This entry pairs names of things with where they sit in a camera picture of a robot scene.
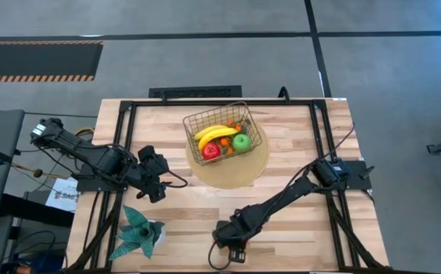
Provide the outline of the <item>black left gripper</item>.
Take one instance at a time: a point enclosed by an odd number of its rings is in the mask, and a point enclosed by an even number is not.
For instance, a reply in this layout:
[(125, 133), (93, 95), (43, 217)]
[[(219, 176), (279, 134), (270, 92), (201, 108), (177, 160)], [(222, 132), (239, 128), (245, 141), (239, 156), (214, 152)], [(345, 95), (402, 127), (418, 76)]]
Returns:
[(160, 176), (169, 171), (166, 159), (163, 155), (155, 153), (151, 145), (147, 145), (138, 151), (139, 166), (139, 192), (137, 199), (149, 197), (151, 203), (156, 203), (166, 197), (166, 186), (160, 182)]

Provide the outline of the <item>gold wire basket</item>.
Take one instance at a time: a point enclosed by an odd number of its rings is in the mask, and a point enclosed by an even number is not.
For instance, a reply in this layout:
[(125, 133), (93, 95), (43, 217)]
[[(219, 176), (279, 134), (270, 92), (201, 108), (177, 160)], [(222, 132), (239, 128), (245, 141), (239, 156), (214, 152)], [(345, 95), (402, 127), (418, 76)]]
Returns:
[[(221, 156), (208, 161), (203, 158), (202, 151), (198, 149), (199, 141), (195, 141), (194, 136), (199, 131), (209, 126), (215, 126), (215, 125), (226, 126), (228, 119), (233, 119), (233, 120), (249, 119), (253, 123), (252, 130), (247, 134), (252, 141), (252, 146), (249, 151), (253, 151), (258, 145), (261, 144), (260, 133), (257, 129), (257, 125), (251, 115), (250, 110), (248, 109), (248, 105), (245, 102), (239, 101), (232, 104), (227, 104), (225, 106), (213, 108), (211, 110), (205, 110), (200, 113), (195, 113), (186, 116), (183, 119), (183, 124), (187, 135), (187, 143), (190, 144), (190, 148), (193, 152), (195, 162), (197, 162), (199, 165), (204, 166), (207, 164), (211, 164), (214, 161), (225, 160), (226, 158), (231, 158), (233, 156), (249, 152), (246, 151), (239, 153), (235, 151), (231, 155), (222, 154)], [(224, 137), (232, 137), (233, 139), (237, 134), (228, 135)], [(211, 142), (215, 142), (222, 150), (222, 147), (220, 145), (220, 139), (224, 137), (213, 139)]]

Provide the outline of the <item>yellow toy banana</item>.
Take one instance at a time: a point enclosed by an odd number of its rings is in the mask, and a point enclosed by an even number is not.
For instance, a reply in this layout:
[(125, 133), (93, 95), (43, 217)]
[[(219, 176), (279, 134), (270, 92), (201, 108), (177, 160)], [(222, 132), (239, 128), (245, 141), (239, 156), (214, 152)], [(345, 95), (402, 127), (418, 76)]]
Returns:
[(207, 133), (206, 135), (204, 135), (204, 137), (202, 137), (201, 140), (199, 140), (198, 149), (200, 151), (202, 151), (203, 147), (207, 143), (211, 142), (213, 139), (217, 139), (217, 138), (228, 136), (228, 135), (234, 135), (237, 133), (238, 133), (238, 130), (236, 130), (234, 128), (230, 128), (230, 127), (227, 127), (226, 129), (213, 130), (213, 131)]
[(205, 129), (202, 129), (201, 131), (199, 131), (195, 136), (194, 136), (194, 140), (195, 141), (199, 141), (201, 140), (202, 137), (204, 137), (204, 135), (206, 135), (207, 133), (213, 131), (213, 130), (217, 130), (217, 129), (226, 129), (227, 126), (224, 125), (215, 125), (215, 126), (209, 126)]

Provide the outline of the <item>white printed paper sheet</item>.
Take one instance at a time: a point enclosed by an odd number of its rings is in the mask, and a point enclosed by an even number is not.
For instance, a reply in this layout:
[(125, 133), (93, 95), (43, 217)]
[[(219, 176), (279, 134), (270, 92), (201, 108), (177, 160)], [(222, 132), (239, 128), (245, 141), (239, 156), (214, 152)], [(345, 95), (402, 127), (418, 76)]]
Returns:
[(75, 179), (56, 179), (45, 205), (74, 213), (77, 209), (79, 194)]

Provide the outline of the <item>artificial green potted plant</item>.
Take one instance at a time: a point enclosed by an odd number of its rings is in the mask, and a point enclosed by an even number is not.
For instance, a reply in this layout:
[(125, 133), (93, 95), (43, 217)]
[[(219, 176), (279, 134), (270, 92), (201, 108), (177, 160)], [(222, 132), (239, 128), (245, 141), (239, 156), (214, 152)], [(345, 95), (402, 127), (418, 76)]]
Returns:
[(138, 249), (142, 250), (146, 258), (151, 259), (156, 244), (163, 236), (165, 223), (149, 221), (141, 212), (132, 207), (125, 205), (123, 209), (128, 224), (120, 226), (121, 233), (116, 238), (122, 243), (112, 252), (108, 260), (113, 261)]

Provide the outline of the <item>black floor grille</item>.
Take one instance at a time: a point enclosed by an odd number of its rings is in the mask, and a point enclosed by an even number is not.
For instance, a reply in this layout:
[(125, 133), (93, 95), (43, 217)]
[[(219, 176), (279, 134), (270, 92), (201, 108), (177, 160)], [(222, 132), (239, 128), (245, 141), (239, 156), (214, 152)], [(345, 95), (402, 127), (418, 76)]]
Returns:
[(243, 97), (241, 85), (150, 88), (149, 98)]

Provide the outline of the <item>red toy apple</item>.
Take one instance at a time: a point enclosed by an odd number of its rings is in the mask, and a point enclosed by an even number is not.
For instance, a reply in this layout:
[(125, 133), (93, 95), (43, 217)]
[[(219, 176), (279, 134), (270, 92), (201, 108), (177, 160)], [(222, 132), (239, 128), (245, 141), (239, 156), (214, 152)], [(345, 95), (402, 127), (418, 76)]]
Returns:
[(207, 143), (202, 149), (202, 156), (205, 160), (211, 160), (222, 155), (221, 148), (215, 143)]

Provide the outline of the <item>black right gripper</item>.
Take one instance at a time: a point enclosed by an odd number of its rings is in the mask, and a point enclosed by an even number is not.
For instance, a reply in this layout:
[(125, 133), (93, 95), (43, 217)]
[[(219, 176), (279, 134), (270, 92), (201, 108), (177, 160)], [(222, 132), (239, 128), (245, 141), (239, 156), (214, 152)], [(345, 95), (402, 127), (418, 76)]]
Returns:
[(248, 235), (237, 229), (230, 221), (218, 221), (213, 231), (213, 239), (219, 249), (228, 248), (228, 260), (233, 263), (244, 263)]

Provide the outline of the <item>black crossbar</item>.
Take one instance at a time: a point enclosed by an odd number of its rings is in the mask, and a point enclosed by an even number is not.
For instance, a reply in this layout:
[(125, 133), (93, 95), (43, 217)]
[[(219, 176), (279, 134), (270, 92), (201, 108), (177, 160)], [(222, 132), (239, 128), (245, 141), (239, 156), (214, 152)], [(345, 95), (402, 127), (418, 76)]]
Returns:
[(70, 228), (75, 214), (23, 198), (3, 194), (0, 201), (0, 216), (12, 216), (47, 225)]

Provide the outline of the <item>black hazard-striped floor mat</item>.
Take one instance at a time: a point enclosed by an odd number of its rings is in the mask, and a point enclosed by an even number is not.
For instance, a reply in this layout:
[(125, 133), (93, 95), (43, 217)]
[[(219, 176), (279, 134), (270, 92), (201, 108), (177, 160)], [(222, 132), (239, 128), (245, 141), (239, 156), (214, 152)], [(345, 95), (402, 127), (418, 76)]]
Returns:
[(0, 41), (0, 82), (93, 81), (102, 41)]

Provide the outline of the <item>green toy apple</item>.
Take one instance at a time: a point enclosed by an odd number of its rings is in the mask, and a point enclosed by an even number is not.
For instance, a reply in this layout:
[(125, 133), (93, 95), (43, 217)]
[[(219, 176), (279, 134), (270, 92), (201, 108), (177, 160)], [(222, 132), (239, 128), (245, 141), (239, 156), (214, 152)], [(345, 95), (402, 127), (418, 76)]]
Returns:
[(249, 151), (251, 146), (251, 138), (245, 134), (237, 134), (232, 140), (233, 149), (239, 153)]

